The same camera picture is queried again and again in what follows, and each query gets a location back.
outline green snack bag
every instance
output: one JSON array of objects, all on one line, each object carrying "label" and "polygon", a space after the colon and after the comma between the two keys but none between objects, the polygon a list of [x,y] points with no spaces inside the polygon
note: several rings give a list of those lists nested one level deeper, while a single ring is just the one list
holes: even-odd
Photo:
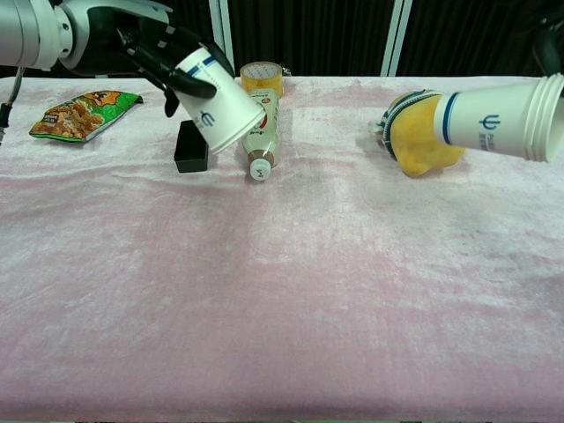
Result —
[{"label": "green snack bag", "polygon": [[95,91],[50,108],[29,131],[36,138],[69,143],[90,141],[143,98],[119,91]]}]

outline white pole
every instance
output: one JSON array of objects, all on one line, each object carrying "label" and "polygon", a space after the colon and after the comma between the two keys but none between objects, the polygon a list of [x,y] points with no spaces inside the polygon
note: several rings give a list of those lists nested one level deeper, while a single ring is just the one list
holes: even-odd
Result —
[{"label": "white pole", "polygon": [[384,50],[384,58],[382,60],[382,69],[380,70],[381,77],[396,76],[411,10],[412,0],[394,1],[386,49]]},{"label": "white pole", "polygon": [[224,51],[230,64],[234,66],[229,4],[227,0],[209,0],[209,3],[213,39],[219,48]]}]

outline small black container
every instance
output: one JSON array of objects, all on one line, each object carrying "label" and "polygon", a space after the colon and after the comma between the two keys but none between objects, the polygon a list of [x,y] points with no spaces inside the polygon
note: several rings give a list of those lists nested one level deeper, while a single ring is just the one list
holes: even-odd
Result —
[{"label": "small black container", "polygon": [[174,161],[181,174],[208,169],[208,144],[193,121],[184,121],[180,125]]}]

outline black curtain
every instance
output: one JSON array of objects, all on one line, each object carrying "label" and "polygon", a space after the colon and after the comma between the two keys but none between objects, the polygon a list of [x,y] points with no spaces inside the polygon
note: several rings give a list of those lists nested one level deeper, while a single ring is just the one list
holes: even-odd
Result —
[{"label": "black curtain", "polygon": [[[186,26],[202,35],[208,35],[213,39],[212,18],[210,17],[208,0],[159,0],[159,3],[174,9],[173,19],[178,25]],[[0,66],[0,78],[13,76],[15,73],[16,69],[13,67]],[[66,70],[60,63],[57,63],[49,72],[28,69],[26,70],[26,76],[42,78],[79,78],[77,75]]]},{"label": "black curtain", "polygon": [[[414,0],[397,74],[539,76],[542,72],[532,54],[533,34],[517,30],[547,3]],[[559,48],[564,51],[562,40]]]},{"label": "black curtain", "polygon": [[393,0],[230,0],[235,69],[267,60],[293,75],[380,75]]}]

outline white paper cup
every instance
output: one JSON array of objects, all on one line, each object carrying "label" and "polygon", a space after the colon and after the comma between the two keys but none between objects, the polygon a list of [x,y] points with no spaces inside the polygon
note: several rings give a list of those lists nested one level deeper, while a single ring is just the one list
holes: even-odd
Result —
[{"label": "white paper cup", "polygon": [[444,95],[434,135],[449,145],[526,158],[526,123],[538,82]]},{"label": "white paper cup", "polygon": [[208,100],[176,92],[212,154],[225,150],[263,120],[264,109],[249,97],[206,48],[196,50],[177,68],[214,84],[218,89],[215,96]]},{"label": "white paper cup", "polygon": [[558,154],[564,138],[564,77],[554,75],[547,81],[548,87],[543,92],[539,104],[531,107],[542,109],[537,130],[533,134],[532,152],[535,161],[551,162]]},{"label": "white paper cup", "polygon": [[529,114],[527,114],[527,122],[525,124],[525,158],[527,160],[535,160],[535,152],[532,150],[534,135],[540,125],[540,116],[542,115],[543,108],[533,107],[532,105],[539,104],[540,99],[545,98],[546,90],[550,87],[548,78],[543,77],[538,81],[537,88],[531,99],[531,106],[529,107]]}]

